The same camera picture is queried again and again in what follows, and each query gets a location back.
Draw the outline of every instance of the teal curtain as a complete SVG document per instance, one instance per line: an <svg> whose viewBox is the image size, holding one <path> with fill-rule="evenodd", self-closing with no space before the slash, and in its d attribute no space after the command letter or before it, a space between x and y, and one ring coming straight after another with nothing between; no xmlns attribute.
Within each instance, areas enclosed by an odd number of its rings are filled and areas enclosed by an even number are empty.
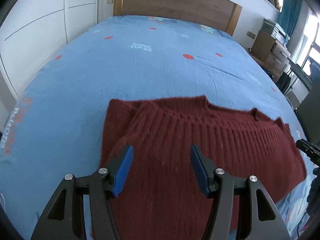
<svg viewBox="0 0 320 240"><path fill-rule="evenodd" d="M297 25L301 5L302 0L283 0L282 12L278 17L278 23L289 37L292 36Z"/></svg>

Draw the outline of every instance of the wooden headboard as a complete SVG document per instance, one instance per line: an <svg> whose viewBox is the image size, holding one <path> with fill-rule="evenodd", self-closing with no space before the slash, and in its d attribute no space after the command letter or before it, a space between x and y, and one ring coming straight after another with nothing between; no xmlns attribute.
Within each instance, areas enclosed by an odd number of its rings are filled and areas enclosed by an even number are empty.
<svg viewBox="0 0 320 240"><path fill-rule="evenodd" d="M114 16L145 15L214 27L230 35L242 7L230 0L114 0Z"/></svg>

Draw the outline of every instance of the printer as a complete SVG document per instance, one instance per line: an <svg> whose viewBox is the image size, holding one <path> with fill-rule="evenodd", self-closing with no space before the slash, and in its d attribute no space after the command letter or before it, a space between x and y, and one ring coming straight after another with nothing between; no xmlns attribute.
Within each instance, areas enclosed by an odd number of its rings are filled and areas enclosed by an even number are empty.
<svg viewBox="0 0 320 240"><path fill-rule="evenodd" d="M290 39L289 35L282 27L271 20L264 19L261 30L277 39L285 47Z"/></svg>

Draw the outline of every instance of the blue gripper pad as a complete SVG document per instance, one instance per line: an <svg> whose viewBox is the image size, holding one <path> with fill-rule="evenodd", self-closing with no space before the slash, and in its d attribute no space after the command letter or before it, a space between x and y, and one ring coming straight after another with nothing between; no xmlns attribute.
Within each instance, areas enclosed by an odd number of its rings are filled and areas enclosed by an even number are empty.
<svg viewBox="0 0 320 240"><path fill-rule="evenodd" d="M206 197L208 197L210 194L208 174L204 169L204 165L201 159L199 158L195 146L192 146L190 149L190 161L193 167L193 171L195 172L199 188L201 192Z"/></svg>
<svg viewBox="0 0 320 240"><path fill-rule="evenodd" d="M129 146L127 152L125 153L121 164L119 165L118 171L114 178L114 187L112 194L117 197L119 193L122 192L125 180L127 179L129 169L133 161L133 147Z"/></svg>

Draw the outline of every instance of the red polka dot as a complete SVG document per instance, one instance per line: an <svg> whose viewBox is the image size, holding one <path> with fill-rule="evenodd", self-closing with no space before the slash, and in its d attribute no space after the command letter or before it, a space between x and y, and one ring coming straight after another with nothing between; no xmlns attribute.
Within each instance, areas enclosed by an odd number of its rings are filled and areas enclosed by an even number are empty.
<svg viewBox="0 0 320 240"><path fill-rule="evenodd" d="M189 55L189 54L183 54L183 56L184 56L185 58L187 58L187 59L193 59L193 57L192 57L191 55Z"/></svg>

